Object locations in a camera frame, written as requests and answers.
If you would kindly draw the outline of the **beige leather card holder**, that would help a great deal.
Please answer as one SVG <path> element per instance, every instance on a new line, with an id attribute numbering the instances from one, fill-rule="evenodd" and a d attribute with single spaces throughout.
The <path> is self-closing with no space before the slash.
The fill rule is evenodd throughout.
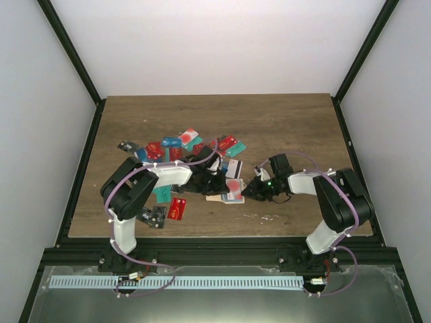
<path id="1" fill-rule="evenodd" d="M 243 180 L 242 180 L 242 190 L 243 189 L 245 189 L 245 184 L 244 184 L 244 182 L 243 182 Z M 207 196 L 207 197 L 205 197 L 205 200 L 206 201 L 209 201 L 209 202 L 221 202 L 221 203 L 223 203 L 223 204 L 226 204 L 226 205 L 236 205 L 236 204 L 244 204 L 245 203 L 245 198 L 242 196 L 242 200 L 240 200 L 240 201 L 238 201 L 238 202 L 228 202 L 227 200 L 226 200 L 226 194 L 228 193 L 228 192 L 226 192 L 226 193 L 222 193 L 222 194 L 220 194 L 220 195 L 214 195 L 214 196 Z"/>

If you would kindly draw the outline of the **white card red circles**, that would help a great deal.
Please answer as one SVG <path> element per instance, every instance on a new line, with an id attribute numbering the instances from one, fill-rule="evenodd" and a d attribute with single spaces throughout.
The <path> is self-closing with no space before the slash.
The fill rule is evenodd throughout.
<path id="1" fill-rule="evenodd" d="M 241 179 L 227 179 L 226 185 L 229 192 L 226 194 L 228 202 L 238 202 L 242 200 L 242 180 Z"/>

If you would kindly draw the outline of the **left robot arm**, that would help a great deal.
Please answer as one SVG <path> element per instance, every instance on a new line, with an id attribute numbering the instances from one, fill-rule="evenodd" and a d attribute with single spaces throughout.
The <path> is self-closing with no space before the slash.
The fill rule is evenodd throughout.
<path id="1" fill-rule="evenodd" d="M 182 191 L 213 196 L 229 192 L 221 155 L 204 146 L 197 155 L 168 162 L 128 157 L 102 185 L 100 195 L 111 226 L 114 264 L 124 272 L 137 265 L 135 221 L 155 188 L 177 185 Z"/>

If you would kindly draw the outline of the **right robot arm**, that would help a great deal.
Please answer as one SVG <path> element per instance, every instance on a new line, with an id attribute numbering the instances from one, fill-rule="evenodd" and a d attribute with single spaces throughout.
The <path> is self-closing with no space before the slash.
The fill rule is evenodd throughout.
<path id="1" fill-rule="evenodd" d="M 375 216 L 369 194 L 351 168 L 317 168 L 295 172 L 284 153 L 270 157 L 269 175 L 264 165 L 255 167 L 255 177 L 242 191 L 244 197 L 255 201 L 273 202 L 281 194 L 288 198 L 306 194 L 317 197 L 323 220 L 306 238 L 307 249 L 299 254 L 303 269 L 315 271 L 323 263 L 323 254 Z"/>

